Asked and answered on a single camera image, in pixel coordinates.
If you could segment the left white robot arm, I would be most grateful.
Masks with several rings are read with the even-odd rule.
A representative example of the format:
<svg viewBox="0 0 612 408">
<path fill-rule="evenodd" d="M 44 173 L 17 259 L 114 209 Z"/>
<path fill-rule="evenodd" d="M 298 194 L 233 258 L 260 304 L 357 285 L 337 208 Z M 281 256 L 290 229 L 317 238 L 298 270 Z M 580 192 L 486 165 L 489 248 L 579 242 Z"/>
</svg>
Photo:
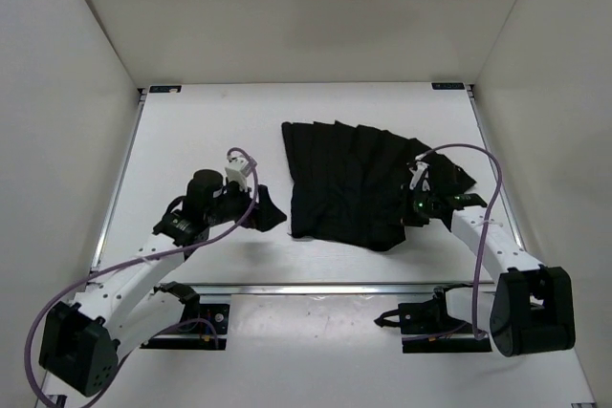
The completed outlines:
<svg viewBox="0 0 612 408">
<path fill-rule="evenodd" d="M 180 267 L 219 225 L 269 231 L 287 219 L 266 185 L 249 188 L 231 169 L 195 172 L 186 193 L 175 198 L 136 258 L 103 271 L 97 289 L 58 301 L 45 317 L 40 365 L 85 397 L 99 395 L 120 361 L 156 333 L 199 321 L 194 289 L 164 278 Z"/>
</svg>

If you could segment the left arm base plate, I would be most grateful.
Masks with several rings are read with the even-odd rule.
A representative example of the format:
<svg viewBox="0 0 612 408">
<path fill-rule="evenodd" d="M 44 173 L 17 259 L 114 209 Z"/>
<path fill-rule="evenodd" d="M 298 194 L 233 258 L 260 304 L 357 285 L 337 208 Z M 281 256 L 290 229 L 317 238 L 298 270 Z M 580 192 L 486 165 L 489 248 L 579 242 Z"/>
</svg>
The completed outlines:
<svg viewBox="0 0 612 408">
<path fill-rule="evenodd" d="M 153 289 L 182 305 L 179 322 L 141 344 L 144 350 L 224 351 L 230 324 L 229 299 L 206 299 L 193 287 L 176 282 Z"/>
</svg>

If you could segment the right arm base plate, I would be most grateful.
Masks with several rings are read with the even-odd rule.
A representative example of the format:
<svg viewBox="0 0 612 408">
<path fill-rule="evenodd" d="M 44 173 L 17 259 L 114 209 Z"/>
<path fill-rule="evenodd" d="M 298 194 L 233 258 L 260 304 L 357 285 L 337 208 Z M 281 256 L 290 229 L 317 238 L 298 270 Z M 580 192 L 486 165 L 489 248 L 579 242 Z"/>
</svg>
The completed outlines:
<svg viewBox="0 0 612 408">
<path fill-rule="evenodd" d="M 473 337 L 471 324 L 448 314 L 446 294 L 470 288 L 470 284 L 436 287 L 425 302 L 399 303 L 374 320 L 380 328 L 398 329 L 404 354 L 486 354 L 492 344 Z"/>
</svg>

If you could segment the black pleated skirt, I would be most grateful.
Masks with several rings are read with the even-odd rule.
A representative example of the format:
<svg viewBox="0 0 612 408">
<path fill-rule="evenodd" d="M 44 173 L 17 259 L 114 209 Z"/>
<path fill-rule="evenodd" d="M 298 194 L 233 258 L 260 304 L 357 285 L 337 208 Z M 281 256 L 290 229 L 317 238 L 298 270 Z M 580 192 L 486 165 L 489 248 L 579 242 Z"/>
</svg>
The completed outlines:
<svg viewBox="0 0 612 408">
<path fill-rule="evenodd" d="M 411 209 L 409 163 L 424 154 L 434 193 L 463 194 L 476 181 L 416 138 L 339 121 L 281 125 L 293 180 L 291 235 L 386 252 L 420 221 Z"/>
</svg>

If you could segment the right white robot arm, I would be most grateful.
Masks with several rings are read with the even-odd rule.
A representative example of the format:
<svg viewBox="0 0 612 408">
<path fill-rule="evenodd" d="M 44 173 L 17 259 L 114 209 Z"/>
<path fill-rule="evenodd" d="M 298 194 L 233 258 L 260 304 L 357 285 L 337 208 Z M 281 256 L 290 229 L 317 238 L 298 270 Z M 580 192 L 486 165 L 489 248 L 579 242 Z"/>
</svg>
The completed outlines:
<svg viewBox="0 0 612 408">
<path fill-rule="evenodd" d="M 561 267 L 547 267 L 501 228 L 490 206 L 475 193 L 434 190 L 429 166 L 415 161 L 403 185 L 406 209 L 419 225 L 441 221 L 475 256 L 476 273 L 486 272 L 492 293 L 478 282 L 445 286 L 428 309 L 429 323 L 440 332 L 473 326 L 504 356 L 570 350 L 576 343 L 572 284 Z"/>
</svg>

